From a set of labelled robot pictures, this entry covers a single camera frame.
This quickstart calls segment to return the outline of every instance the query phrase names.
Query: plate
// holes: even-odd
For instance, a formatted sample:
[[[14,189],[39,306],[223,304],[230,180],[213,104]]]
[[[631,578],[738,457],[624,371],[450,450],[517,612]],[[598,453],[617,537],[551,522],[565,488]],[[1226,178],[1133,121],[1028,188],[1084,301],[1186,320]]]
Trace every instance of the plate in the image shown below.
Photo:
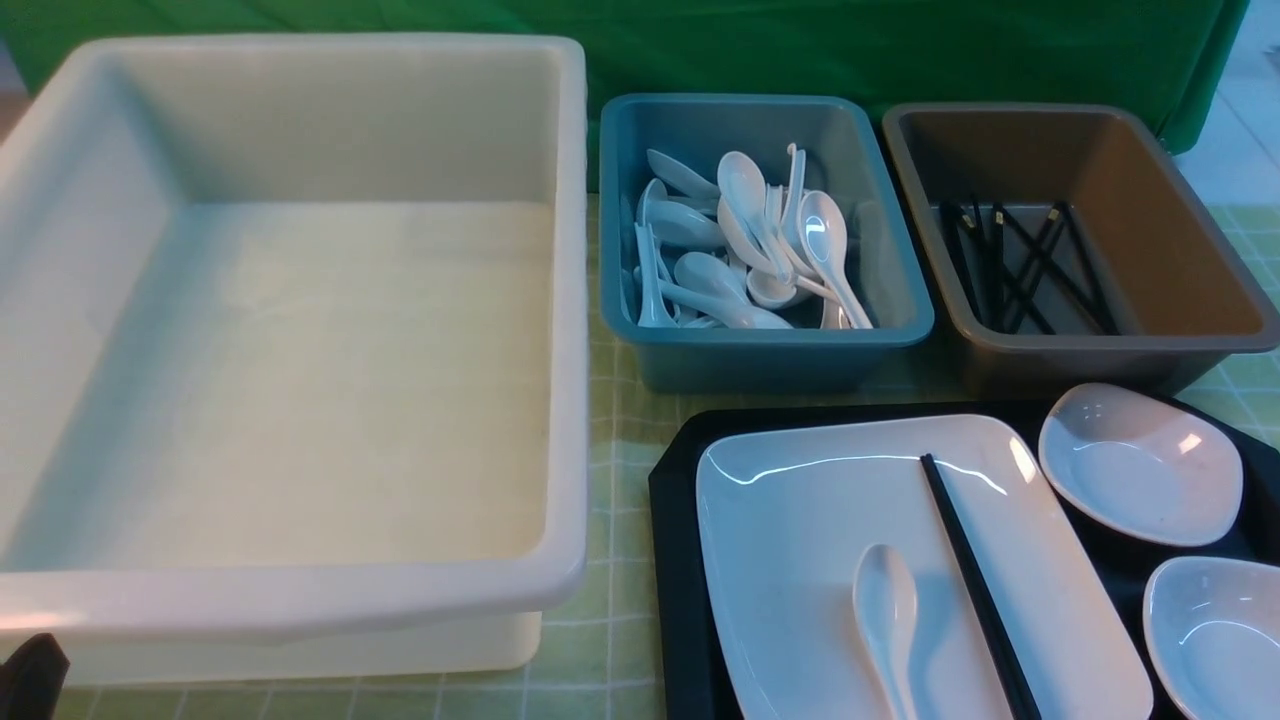
[[[1027,445],[980,415],[728,437],[698,466],[698,520],[742,714],[887,719],[852,623],[858,559],[896,546],[916,575],[910,682],[922,717],[1009,717],[933,507],[932,452],[1044,717],[1146,719],[1149,679]]]
[[[1280,715],[1280,568],[1175,557],[1143,596],[1152,665],[1192,720]]]
[[[1116,386],[1074,387],[1044,419],[1050,484],[1089,518],[1139,539],[1198,547],[1235,524],[1240,454],[1222,430]]]

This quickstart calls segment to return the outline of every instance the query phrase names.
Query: white plastic tub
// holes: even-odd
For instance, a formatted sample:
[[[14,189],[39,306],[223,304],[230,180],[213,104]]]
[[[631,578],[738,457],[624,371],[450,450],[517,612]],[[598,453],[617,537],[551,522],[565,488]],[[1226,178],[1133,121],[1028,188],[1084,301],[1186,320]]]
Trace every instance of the white plastic tub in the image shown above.
[[[77,51],[0,147],[5,644],[526,662],[585,560],[585,126],[561,38]]]

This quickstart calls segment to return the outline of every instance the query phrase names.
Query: black chopsticks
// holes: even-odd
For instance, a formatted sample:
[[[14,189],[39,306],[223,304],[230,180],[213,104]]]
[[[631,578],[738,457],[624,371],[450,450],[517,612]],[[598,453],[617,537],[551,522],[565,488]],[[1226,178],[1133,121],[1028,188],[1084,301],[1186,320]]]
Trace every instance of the black chopsticks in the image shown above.
[[[1012,712],[1014,720],[1039,720],[1039,707],[1027,684],[1023,665],[1018,661],[1012,643],[1009,642],[1009,630],[1005,629],[1005,621],[1000,618],[996,601],[991,597],[991,588],[987,587],[982,568],[978,566],[978,559],[973,555],[969,537],[964,532],[964,525],[960,524],[960,518],[956,515],[951,496],[947,495],[947,487],[942,483],[942,474],[933,461],[933,455],[920,456],[920,465],[924,468],[924,477],[929,480],[929,491],[933,493],[933,503],[938,507],[938,515],[942,518],[942,527],[951,539],[951,550],[960,566],[960,577],[964,578],[964,584],[969,589],[969,600],[978,615],[978,624],[982,625],[987,650],[991,651],[991,659],[996,664],[996,674],[1000,676],[1000,685],[1005,689],[1009,710]]]
[[[1056,334],[1036,307],[1041,281],[1048,278],[1080,319],[1091,325],[1091,332],[1120,334],[1069,202],[1053,202],[1034,236],[1004,204],[991,202],[989,211],[991,219],[984,222],[983,205],[973,195],[969,201],[945,200],[938,204],[951,265],[979,323],[1000,333],[1019,334],[1023,319],[1030,318],[1042,334]],[[1021,213],[1025,217],[1027,209]],[[1006,231],[1012,231],[1010,240],[1016,241],[1012,245],[1025,250],[1016,273],[1005,266]],[[966,243],[961,242],[961,237],[969,240],[977,263],[968,261]],[[1070,246],[1068,255],[1074,258],[1088,290],[1055,260],[1053,254],[1060,245]]]

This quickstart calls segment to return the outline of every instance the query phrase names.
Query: white rectangular plate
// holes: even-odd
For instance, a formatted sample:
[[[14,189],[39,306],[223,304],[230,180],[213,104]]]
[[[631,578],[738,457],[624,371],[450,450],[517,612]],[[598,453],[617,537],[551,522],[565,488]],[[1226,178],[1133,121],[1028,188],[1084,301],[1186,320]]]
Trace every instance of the white rectangular plate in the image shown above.
[[[924,479],[932,452],[1041,714],[1138,720],[1151,680],[1020,437],[979,415],[723,438],[698,466],[716,628],[744,715],[888,719],[854,626],[863,551],[915,574],[910,683],[922,720],[1009,717]]]

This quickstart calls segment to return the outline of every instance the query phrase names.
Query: plastic bin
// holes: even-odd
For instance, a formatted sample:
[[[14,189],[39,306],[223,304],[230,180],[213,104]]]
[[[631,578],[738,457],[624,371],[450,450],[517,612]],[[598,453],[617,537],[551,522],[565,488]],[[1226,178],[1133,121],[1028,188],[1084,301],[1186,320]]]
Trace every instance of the plastic bin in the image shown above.
[[[586,560],[585,76],[525,36],[68,59],[0,146],[0,653],[527,661]]]
[[[846,273],[867,306],[868,331],[643,328],[634,214],[653,177],[645,150],[667,152],[707,178],[730,150],[750,155],[783,184],[787,143],[808,151],[806,186],[826,190],[860,228]],[[657,392],[838,392],[858,386],[884,355],[915,345],[933,307],[867,114],[836,97],[628,95],[604,108],[600,127],[600,313],[636,350]]]
[[[1089,105],[901,105],[893,165],[979,397],[1105,380],[1174,393],[1234,352],[1280,345],[1280,318],[1156,138]],[[947,255],[940,201],[1070,202],[1119,336],[1030,336],[978,323]]]

